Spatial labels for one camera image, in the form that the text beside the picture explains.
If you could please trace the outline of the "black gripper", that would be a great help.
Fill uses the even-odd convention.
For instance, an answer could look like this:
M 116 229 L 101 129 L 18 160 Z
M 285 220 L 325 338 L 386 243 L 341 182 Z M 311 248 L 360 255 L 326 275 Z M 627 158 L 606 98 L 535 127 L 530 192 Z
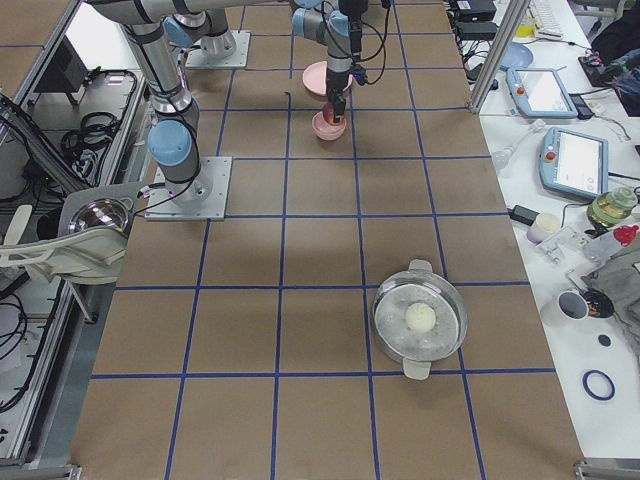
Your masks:
M 334 110 L 339 116 L 338 123 L 345 124 L 346 99 L 344 91 L 348 88 L 350 73 L 348 71 L 336 72 L 331 69 L 326 70 L 326 120 L 334 120 Z

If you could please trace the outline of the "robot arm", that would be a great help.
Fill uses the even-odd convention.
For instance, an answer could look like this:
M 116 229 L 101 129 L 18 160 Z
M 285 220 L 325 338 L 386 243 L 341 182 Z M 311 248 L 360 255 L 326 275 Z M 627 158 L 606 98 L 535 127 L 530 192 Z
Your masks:
M 119 24 L 127 36 L 152 94 L 159 124 L 148 147 L 164 174 L 170 197 L 183 203 L 206 182 L 198 158 L 199 108 L 182 78 L 170 46 L 203 49 L 231 45 L 227 9 L 231 1 L 94 1 L 92 7 Z M 292 30 L 327 48 L 323 110 L 312 120 L 322 140 L 339 138 L 346 128 L 344 91 L 361 60 L 365 1 L 296 1 Z
M 292 32 L 327 48 L 331 74 L 348 75 L 361 61 L 367 1 L 291 1 Z

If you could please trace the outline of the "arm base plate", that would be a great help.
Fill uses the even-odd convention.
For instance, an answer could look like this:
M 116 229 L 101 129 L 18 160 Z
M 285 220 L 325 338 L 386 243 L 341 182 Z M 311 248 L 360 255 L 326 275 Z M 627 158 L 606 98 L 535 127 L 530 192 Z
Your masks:
M 218 36 L 204 36 L 189 51 L 186 68 L 192 70 L 244 69 L 251 33 L 227 30 Z
M 178 196 L 185 185 L 167 183 L 157 167 L 155 183 L 163 186 L 149 192 L 142 214 L 148 221 L 222 221 L 225 219 L 232 169 L 231 157 L 204 156 L 201 170 L 191 186 Z

